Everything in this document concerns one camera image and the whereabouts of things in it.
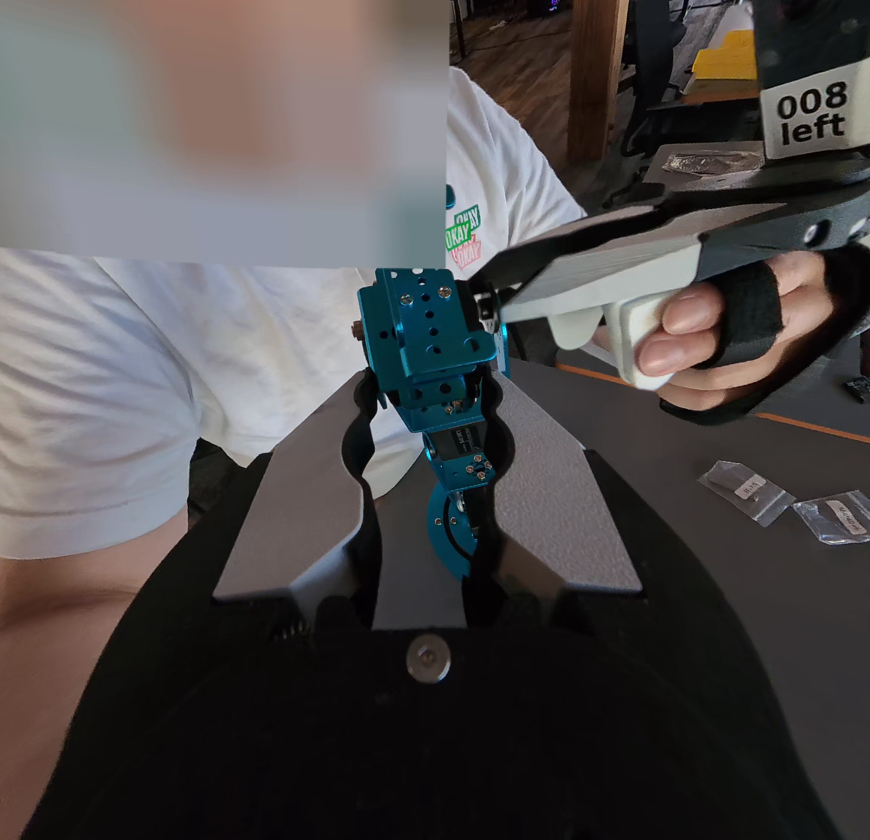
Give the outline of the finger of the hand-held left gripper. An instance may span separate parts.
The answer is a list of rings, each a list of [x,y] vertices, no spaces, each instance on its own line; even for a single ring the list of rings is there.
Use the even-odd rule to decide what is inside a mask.
[[[647,235],[557,258],[502,306],[501,319],[516,324],[545,318],[560,349],[581,348],[606,306],[688,286],[700,252],[697,235]]]
[[[582,218],[504,251],[468,285],[476,297],[505,289],[514,290],[521,303],[557,297],[699,244],[704,233],[781,206],[737,204],[675,214],[636,205]]]

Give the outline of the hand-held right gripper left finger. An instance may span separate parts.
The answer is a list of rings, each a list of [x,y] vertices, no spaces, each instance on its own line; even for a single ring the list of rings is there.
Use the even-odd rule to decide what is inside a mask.
[[[273,449],[214,599],[288,598],[313,623],[342,595],[372,626],[381,533],[364,469],[377,393],[372,370],[356,373]]]

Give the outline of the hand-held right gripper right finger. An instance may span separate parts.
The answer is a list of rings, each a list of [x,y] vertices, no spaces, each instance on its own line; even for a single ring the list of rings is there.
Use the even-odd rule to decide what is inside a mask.
[[[482,376],[480,404],[492,478],[473,502],[466,623],[494,624],[512,595],[546,616],[570,594],[643,595],[585,447],[501,372]]]

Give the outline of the blue toy robot arm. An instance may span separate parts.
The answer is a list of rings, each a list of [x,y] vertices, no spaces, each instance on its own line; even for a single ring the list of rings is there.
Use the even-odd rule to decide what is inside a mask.
[[[378,269],[358,293],[362,340],[378,398],[418,434],[436,478],[427,508],[430,544],[459,581],[471,574],[484,490],[495,468],[484,452],[484,368],[508,374],[508,336],[490,306],[447,269]]]

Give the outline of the person's right forearm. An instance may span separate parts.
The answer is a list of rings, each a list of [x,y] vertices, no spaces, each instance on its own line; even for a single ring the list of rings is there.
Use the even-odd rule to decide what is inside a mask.
[[[19,838],[57,764],[97,660],[187,533],[182,508],[111,548],[1,564],[1,837]]]

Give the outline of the grey desk with orange edge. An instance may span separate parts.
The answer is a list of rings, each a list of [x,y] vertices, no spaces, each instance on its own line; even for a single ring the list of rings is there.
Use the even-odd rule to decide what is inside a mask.
[[[665,171],[668,153],[677,146],[663,146],[652,158],[645,173],[644,186],[652,183],[669,185],[687,184],[692,176]],[[588,378],[610,381],[621,385],[613,367],[605,366],[602,359],[594,356],[591,345],[586,350],[561,351],[555,366],[567,373]],[[754,412],[754,416],[771,421],[791,423],[808,427],[822,427],[818,431],[864,436],[869,434],[868,395],[863,403],[854,398],[847,382],[865,376],[868,378],[868,331],[838,345],[822,372],[796,392],[768,398]]]

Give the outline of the person's left hand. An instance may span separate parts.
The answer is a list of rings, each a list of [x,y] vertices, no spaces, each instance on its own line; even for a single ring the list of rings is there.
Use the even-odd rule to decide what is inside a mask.
[[[658,390],[662,410],[697,425],[721,425],[767,399],[809,387],[828,353],[868,329],[868,249],[852,244],[823,253],[768,258],[782,329],[770,350],[748,362],[701,368],[720,343],[724,294],[694,284],[667,303],[661,327],[639,346],[636,365],[648,377],[671,374]]]

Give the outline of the flat bag of black parts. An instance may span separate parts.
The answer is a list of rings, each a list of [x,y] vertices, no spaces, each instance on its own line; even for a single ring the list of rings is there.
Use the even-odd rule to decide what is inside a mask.
[[[758,171],[765,162],[764,152],[757,150],[680,151],[670,154],[662,168],[673,173],[714,178]]]

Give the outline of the wooden pillar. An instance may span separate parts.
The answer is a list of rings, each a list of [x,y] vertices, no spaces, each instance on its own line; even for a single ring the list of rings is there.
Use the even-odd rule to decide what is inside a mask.
[[[612,141],[630,0],[573,0],[567,158],[603,160]]]

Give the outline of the large yellow plastic bin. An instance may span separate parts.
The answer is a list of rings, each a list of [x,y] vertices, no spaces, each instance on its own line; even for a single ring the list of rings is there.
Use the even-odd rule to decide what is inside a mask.
[[[691,71],[698,80],[756,81],[754,31],[727,31],[718,47],[697,53]]]

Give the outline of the small clear labelled bag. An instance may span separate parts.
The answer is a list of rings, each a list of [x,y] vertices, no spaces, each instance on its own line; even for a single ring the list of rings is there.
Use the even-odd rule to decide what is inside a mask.
[[[859,490],[798,501],[791,508],[821,543],[869,542],[869,499]]]
[[[698,482],[726,499],[762,528],[776,521],[796,498],[738,462],[717,461]]]

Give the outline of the black office chair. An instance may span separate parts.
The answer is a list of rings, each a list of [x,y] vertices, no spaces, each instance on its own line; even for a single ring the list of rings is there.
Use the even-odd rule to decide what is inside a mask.
[[[685,35],[682,21],[671,19],[670,0],[629,1],[622,63],[633,65],[635,73],[634,107],[620,147],[625,158],[644,151],[634,137],[672,87],[673,50]]]

